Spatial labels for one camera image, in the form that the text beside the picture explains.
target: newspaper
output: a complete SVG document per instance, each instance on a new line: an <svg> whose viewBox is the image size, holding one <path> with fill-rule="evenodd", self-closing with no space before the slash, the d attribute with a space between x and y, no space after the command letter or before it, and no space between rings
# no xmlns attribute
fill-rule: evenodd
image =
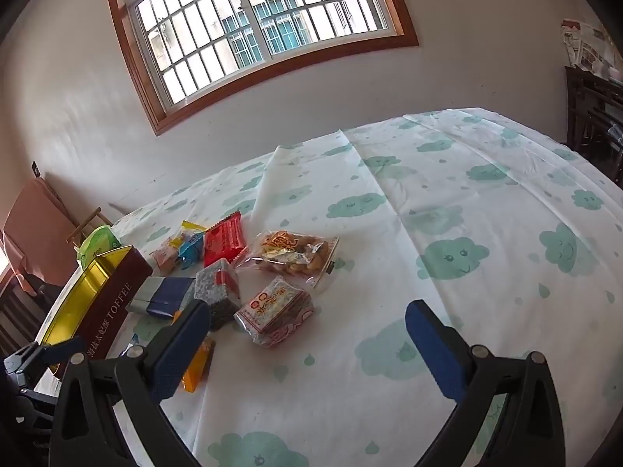
<svg viewBox="0 0 623 467"><path fill-rule="evenodd" d="M608 79L608 68L615 65L615 52L605 33L575 19L565 19L561 32L571 66Z"/></svg>

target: white tablecloth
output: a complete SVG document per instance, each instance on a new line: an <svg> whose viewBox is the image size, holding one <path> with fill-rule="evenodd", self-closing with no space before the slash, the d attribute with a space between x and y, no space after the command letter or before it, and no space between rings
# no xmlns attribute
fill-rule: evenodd
<svg viewBox="0 0 623 467"><path fill-rule="evenodd" d="M454 406L404 327L416 298L468 344L546 355L569 466L584 465L621 410L623 192L537 131L483 109L338 131L180 188L114 231L148 255L183 219L208 226L236 209L248 241L280 227L341 241L299 331L269 350L224 327L208 380L163 402L204 466L416 463ZM270 280L240 277L243 301ZM160 326L130 315L111 353Z"/></svg>

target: pink cloth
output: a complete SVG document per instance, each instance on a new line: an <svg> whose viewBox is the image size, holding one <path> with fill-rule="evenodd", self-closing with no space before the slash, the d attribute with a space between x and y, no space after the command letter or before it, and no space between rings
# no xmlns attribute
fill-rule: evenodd
<svg viewBox="0 0 623 467"><path fill-rule="evenodd" d="M2 249L22 289L35 290L24 274L64 286L76 270L76 251L66 239L76 226L46 182L33 179L18 195L2 229Z"/></svg>

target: red snack package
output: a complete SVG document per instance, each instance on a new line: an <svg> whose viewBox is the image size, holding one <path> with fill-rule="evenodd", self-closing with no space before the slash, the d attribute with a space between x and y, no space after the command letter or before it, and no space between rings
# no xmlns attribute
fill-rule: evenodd
<svg viewBox="0 0 623 467"><path fill-rule="evenodd" d="M203 237L205 267L221 258L231 263L245 248L240 211L216 223Z"/></svg>

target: brown wooden window frame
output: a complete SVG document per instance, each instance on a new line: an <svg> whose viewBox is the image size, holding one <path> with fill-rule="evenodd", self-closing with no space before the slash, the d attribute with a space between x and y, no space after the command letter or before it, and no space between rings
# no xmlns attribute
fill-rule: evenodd
<svg viewBox="0 0 623 467"><path fill-rule="evenodd" d="M384 0L384 3L392 21L395 35L327 45L323 48L313 49L281 61L269 63L265 67L251 70L249 73L197 97L186 98L167 111L167 107L161 102L158 90L154 86L149 69L141 54L126 1L108 0L114 29L130 78L156 135L162 134L172 126L227 96L273 77L352 54L419 45L404 0Z"/></svg>

